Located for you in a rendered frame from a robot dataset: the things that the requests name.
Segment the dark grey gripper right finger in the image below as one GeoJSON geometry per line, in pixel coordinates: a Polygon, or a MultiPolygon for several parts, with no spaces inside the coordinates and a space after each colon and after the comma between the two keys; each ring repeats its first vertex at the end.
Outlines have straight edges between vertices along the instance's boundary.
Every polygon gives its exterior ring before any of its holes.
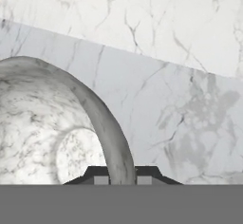
{"type": "Polygon", "coordinates": [[[136,174],[138,185],[180,185],[180,182],[164,176],[157,166],[137,166],[136,174]]]}

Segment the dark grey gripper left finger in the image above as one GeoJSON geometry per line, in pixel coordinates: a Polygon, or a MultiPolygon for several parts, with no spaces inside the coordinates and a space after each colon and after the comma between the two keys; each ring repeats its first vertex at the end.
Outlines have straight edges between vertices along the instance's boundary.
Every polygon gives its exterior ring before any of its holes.
{"type": "Polygon", "coordinates": [[[109,185],[110,178],[106,166],[89,166],[85,173],[76,177],[68,182],[65,185],[72,184],[83,184],[83,185],[109,185]]]}

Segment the white marble bowl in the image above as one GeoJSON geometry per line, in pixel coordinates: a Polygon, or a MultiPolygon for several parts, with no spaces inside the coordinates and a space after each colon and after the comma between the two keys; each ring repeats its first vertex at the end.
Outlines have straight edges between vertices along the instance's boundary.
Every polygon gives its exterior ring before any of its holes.
{"type": "Polygon", "coordinates": [[[89,166],[133,185],[122,129],[85,84],[40,59],[0,61],[0,184],[64,184],[89,166]]]}

